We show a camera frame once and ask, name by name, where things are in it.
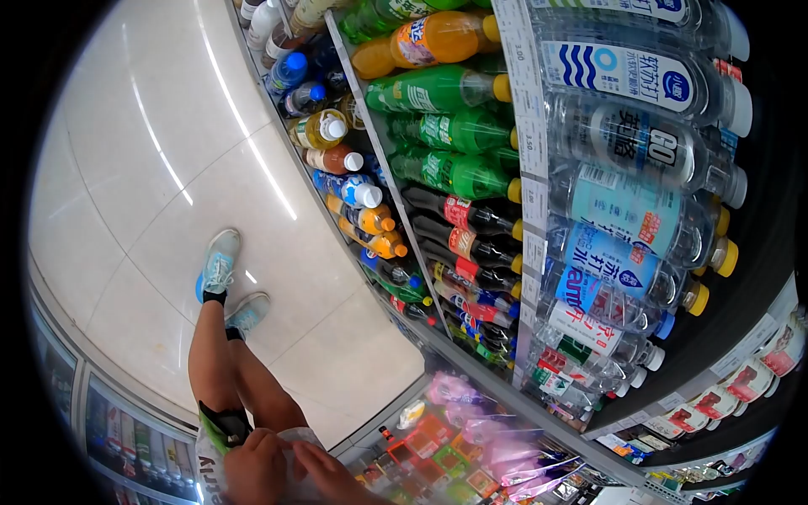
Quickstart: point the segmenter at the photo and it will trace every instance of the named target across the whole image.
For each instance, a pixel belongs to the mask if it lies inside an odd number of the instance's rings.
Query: plastic bottle
[[[480,154],[496,147],[514,148],[511,137],[514,128],[481,107],[457,114],[395,114],[387,117],[390,136],[405,141],[422,142],[436,149],[466,154]]]
[[[612,328],[646,337],[655,333],[661,339],[667,338],[675,321],[674,315],[666,310],[649,307],[612,285],[549,256],[545,258],[541,292],[581,309]]]
[[[342,112],[325,109],[290,121],[286,131],[294,145],[309,149],[330,149],[345,137],[348,129]]]
[[[398,300],[396,297],[386,292],[385,289],[379,284],[374,283],[373,289],[376,290],[380,297],[388,300],[393,308],[405,318],[410,319],[411,321],[425,321],[429,326],[434,326],[435,323],[438,322],[435,316],[427,314],[416,304],[404,303],[403,301]]]
[[[460,65],[376,79],[365,92],[368,107],[380,112],[461,112],[492,99],[511,102],[507,74],[491,76]]]
[[[688,194],[704,188],[732,208],[743,204],[746,172],[686,124],[599,97],[551,94],[547,101],[548,145],[559,155],[610,163]]]
[[[326,195],[326,206],[367,234],[378,235],[396,228],[396,221],[393,221],[390,208],[385,204],[374,208],[353,208],[334,195]]]
[[[668,35],[677,42],[726,59],[729,55],[746,61],[749,35],[740,19],[727,6],[712,0],[680,2],[577,2],[574,5],[554,0],[532,0],[531,18],[544,27],[581,21],[619,24],[644,28],[657,35]]]
[[[713,223],[677,189],[628,175],[603,163],[551,157],[548,206],[688,270],[710,266],[728,277],[738,246],[715,238]]]
[[[364,165],[364,157],[345,144],[325,150],[303,149],[301,158],[306,164],[334,175],[356,172]]]
[[[512,271],[505,268],[480,267],[428,238],[418,240],[418,244],[424,256],[443,264],[442,270],[445,275],[458,276],[490,291],[508,292],[517,300],[521,298],[522,280]]]
[[[315,170],[311,179],[318,190],[334,195],[352,207],[374,208],[381,203],[381,189],[373,186],[365,174],[334,175]]]
[[[406,256],[407,248],[402,242],[402,236],[397,231],[385,231],[377,235],[371,235],[356,228],[344,217],[340,217],[337,224],[339,229],[348,237],[353,238],[384,259]]]
[[[591,30],[542,32],[540,50],[545,89],[577,95],[601,91],[617,102],[644,103],[697,127],[720,120],[741,137],[749,134],[749,90],[720,75],[707,56],[660,44],[653,32],[608,30],[595,23]]]
[[[388,37],[360,44],[351,55],[356,76],[375,79],[396,67],[417,69],[466,60],[491,41],[499,42],[494,16],[480,19],[458,11],[436,12],[402,25]]]
[[[270,95],[280,97],[286,90],[303,82],[307,68],[303,53],[289,53],[276,61],[269,74],[263,76],[263,87]]]
[[[698,316],[707,306],[709,290],[685,270],[589,225],[552,213],[547,217],[547,255],[660,309],[682,305]]]
[[[267,47],[267,40],[272,34],[272,28],[280,21],[278,2],[283,0],[266,0],[255,9],[250,30],[246,35],[247,47],[253,51],[263,51]]]
[[[480,156],[412,145],[397,149],[388,161],[397,177],[460,198],[480,200],[505,196],[512,202],[522,203],[521,179],[511,179]]]
[[[423,237],[431,238],[451,252],[460,255],[481,267],[510,268],[513,272],[522,273],[522,254],[511,254],[499,244],[486,240],[486,237],[477,237],[470,231],[459,227],[452,227],[434,221],[421,214],[410,217],[413,230]]]

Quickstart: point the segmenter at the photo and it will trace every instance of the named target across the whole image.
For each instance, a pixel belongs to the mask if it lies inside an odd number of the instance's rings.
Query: bottle cap
[[[662,317],[659,319],[659,324],[654,330],[654,334],[660,337],[662,340],[666,339],[668,335],[671,334],[671,328],[673,328],[673,323],[676,320],[676,316],[668,312],[667,310],[662,311]]]
[[[662,362],[665,360],[665,350],[661,347],[654,346],[654,350],[651,351],[651,359],[646,365],[651,372],[656,372],[659,370],[659,367],[662,366]]]
[[[522,254],[516,255],[516,257],[513,259],[513,262],[511,262],[511,270],[519,275],[522,275]]]
[[[493,15],[486,16],[482,19],[482,32],[486,34],[486,37],[488,37],[488,40],[491,42],[502,42],[502,39],[499,36],[497,19]]]
[[[511,79],[507,74],[499,74],[494,78],[494,98],[500,102],[512,102]]]
[[[726,24],[730,36],[730,54],[740,61],[749,59],[749,35],[738,15],[722,3],[714,3],[716,9],[724,8]]]
[[[364,165],[364,156],[359,153],[348,153],[343,160],[343,166],[351,172],[356,172]]]
[[[707,306],[709,300],[709,289],[701,282],[696,282],[696,301],[693,302],[693,307],[688,310],[694,316],[701,316]]]
[[[507,198],[517,204],[522,203],[522,179],[516,178],[507,185]]]
[[[729,277],[738,262],[738,245],[729,238],[726,239],[726,256],[724,262],[716,270],[722,277]]]
[[[381,189],[370,183],[362,183],[354,188],[356,204],[367,208],[378,207],[381,203]]]
[[[518,240],[519,242],[522,242],[522,218],[521,217],[519,219],[517,219],[516,222],[513,224],[513,229],[511,230],[511,236],[513,238],[515,238],[516,240]]]
[[[631,381],[631,387],[640,387],[642,383],[646,381],[646,377],[648,377],[648,370],[645,370],[643,367],[638,367],[637,375],[635,375],[634,379]]]

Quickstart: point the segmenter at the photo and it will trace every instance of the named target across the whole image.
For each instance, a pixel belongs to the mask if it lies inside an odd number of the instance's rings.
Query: yellow bottle cap
[[[517,204],[522,203],[522,179],[513,179],[511,183],[507,185],[507,198],[511,202]]]
[[[486,34],[488,40],[492,42],[502,42],[502,39],[499,36],[497,19],[494,16],[486,16],[482,19],[482,32]]]
[[[511,79],[507,74],[499,74],[494,78],[494,97],[500,102],[512,102]]]
[[[721,206],[721,214],[718,215],[718,223],[715,225],[715,234],[719,237],[726,235],[727,229],[730,227],[730,211],[723,205]]]
[[[513,263],[511,263],[511,270],[518,273],[519,275],[522,275],[522,255],[521,254],[516,255],[516,257],[513,259]]]
[[[513,229],[511,230],[511,236],[522,242],[522,218],[520,217],[516,222],[513,224]]]
[[[738,245],[731,240],[726,241],[726,257],[724,263],[716,270],[722,277],[729,277],[738,263]]]
[[[701,282],[697,282],[696,301],[693,302],[693,307],[691,307],[688,312],[694,316],[701,316],[701,313],[704,312],[705,307],[707,306],[707,300],[709,300],[709,289],[707,289],[707,286],[703,285]]]

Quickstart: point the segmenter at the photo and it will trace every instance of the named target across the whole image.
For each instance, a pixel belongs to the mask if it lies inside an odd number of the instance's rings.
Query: black sock
[[[216,300],[221,303],[221,306],[225,306],[225,298],[227,298],[227,290],[219,293],[203,291],[202,292],[202,303],[206,301]]]

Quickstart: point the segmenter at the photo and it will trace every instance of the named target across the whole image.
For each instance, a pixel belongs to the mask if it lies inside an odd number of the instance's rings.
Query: light blue sneaker
[[[225,328],[238,328],[242,337],[255,328],[269,312],[269,295],[265,292],[254,292],[241,301],[236,311],[225,319]]]
[[[226,229],[208,244],[202,267],[202,291],[222,293],[233,283],[233,265],[242,248],[242,236]]]

